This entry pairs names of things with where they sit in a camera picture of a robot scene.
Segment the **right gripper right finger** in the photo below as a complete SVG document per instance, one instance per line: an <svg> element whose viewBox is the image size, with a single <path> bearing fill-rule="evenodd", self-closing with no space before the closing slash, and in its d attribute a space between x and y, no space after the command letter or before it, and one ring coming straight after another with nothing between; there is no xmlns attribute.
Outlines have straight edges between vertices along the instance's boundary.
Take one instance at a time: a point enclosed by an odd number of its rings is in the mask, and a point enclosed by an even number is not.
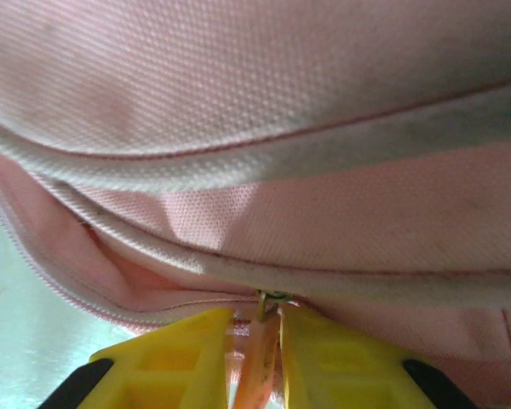
<svg viewBox="0 0 511 409"><path fill-rule="evenodd" d="M284 307L281 330L288 408L471 408L442 371L391 343L308 308Z"/></svg>

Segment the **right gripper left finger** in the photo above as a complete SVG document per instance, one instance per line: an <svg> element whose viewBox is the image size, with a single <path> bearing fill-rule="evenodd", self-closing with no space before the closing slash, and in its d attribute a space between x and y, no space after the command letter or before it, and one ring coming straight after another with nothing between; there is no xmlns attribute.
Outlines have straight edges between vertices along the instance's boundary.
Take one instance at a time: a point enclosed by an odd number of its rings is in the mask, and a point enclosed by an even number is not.
<svg viewBox="0 0 511 409"><path fill-rule="evenodd" d="M233 312L215 308L93 354L43 408L226 408L227 330Z"/></svg>

